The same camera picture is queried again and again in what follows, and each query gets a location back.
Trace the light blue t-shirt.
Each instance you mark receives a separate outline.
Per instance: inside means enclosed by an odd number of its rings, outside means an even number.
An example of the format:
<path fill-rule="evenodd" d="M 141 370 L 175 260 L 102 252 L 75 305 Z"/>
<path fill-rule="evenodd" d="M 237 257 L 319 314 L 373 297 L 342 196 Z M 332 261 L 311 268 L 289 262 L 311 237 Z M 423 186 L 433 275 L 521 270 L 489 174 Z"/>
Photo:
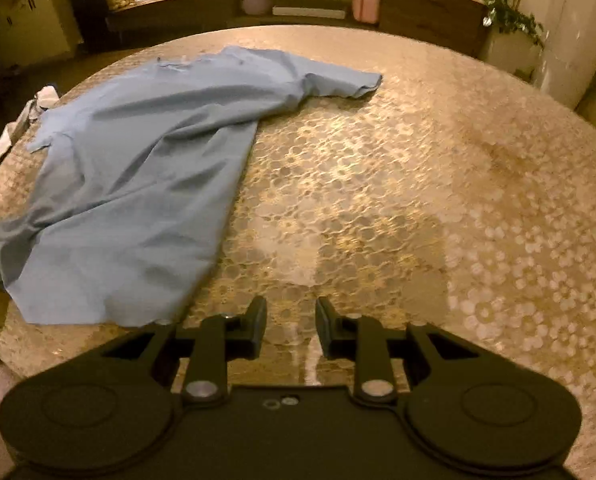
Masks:
<path fill-rule="evenodd" d="M 381 77 L 278 50 L 156 60 L 45 113 L 28 208 L 0 221 L 0 281 L 26 322 L 174 320 L 211 270 L 258 124 Z"/>

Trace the floral lace tablecloth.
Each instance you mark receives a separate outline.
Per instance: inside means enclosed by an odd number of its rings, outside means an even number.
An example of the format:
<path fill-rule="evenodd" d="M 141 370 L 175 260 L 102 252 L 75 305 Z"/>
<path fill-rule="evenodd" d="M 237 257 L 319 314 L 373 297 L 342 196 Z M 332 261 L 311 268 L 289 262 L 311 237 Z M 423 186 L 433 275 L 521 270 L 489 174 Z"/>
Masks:
<path fill-rule="evenodd" d="M 21 377 L 0 404 L 11 477 L 596 479 L 596 130 L 468 56 L 324 26 L 160 44 L 54 108 L 232 46 L 381 81 L 260 120 L 217 258 L 178 318 L 31 324 L 0 281 L 0 356 Z M 28 208 L 44 114 L 0 166 L 0 221 Z M 255 296 L 258 359 L 227 364 L 223 402 L 189 402 L 179 330 Z M 392 402 L 356 400 L 354 363 L 325 358 L 319 297 L 383 325 Z"/>

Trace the white and blue jersey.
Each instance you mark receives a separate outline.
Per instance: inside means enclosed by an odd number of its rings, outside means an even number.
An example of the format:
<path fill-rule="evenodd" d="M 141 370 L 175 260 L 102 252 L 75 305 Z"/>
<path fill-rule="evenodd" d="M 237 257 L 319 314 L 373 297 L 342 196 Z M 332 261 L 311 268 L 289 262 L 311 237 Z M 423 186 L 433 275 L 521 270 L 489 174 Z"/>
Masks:
<path fill-rule="evenodd" d="M 25 103 L 19 116 L 2 129 L 0 135 L 0 160 L 16 144 L 25 131 L 40 120 L 46 110 L 50 110 L 59 101 L 60 96 L 53 84 L 48 84 L 38 90 L 32 99 Z"/>

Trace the pink box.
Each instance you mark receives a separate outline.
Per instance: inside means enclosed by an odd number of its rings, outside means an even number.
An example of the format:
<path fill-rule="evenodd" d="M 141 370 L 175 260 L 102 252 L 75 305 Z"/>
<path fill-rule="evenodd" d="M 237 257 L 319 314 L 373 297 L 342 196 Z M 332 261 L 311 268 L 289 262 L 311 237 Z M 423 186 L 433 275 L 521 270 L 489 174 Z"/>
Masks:
<path fill-rule="evenodd" d="M 376 25 L 379 22 L 381 0 L 352 0 L 351 8 L 354 21 Z"/>

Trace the potted green plant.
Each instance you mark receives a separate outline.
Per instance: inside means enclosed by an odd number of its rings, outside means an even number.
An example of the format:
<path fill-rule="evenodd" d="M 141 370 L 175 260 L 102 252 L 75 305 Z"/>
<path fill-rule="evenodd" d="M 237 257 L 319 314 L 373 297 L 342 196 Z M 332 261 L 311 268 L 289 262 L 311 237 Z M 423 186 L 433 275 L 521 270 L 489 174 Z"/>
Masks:
<path fill-rule="evenodd" d="M 488 37 L 481 52 L 484 62 L 531 82 L 544 48 L 543 26 L 533 14 L 520 10 L 522 0 L 484 0 L 482 25 Z"/>

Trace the long wooden sideboard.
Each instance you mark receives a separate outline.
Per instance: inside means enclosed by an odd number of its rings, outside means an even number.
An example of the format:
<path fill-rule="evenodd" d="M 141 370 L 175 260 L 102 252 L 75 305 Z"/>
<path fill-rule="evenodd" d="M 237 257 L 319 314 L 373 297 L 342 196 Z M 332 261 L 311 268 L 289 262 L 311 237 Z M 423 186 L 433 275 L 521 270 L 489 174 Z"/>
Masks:
<path fill-rule="evenodd" d="M 323 25 L 363 28 L 409 37 L 476 58 L 488 36 L 482 0 L 381 0 L 379 22 L 354 21 L 352 0 L 272 0 L 272 12 L 248 16 L 241 0 L 149 0 L 113 11 L 112 32 L 123 38 L 173 39 L 193 32 L 259 25 Z"/>

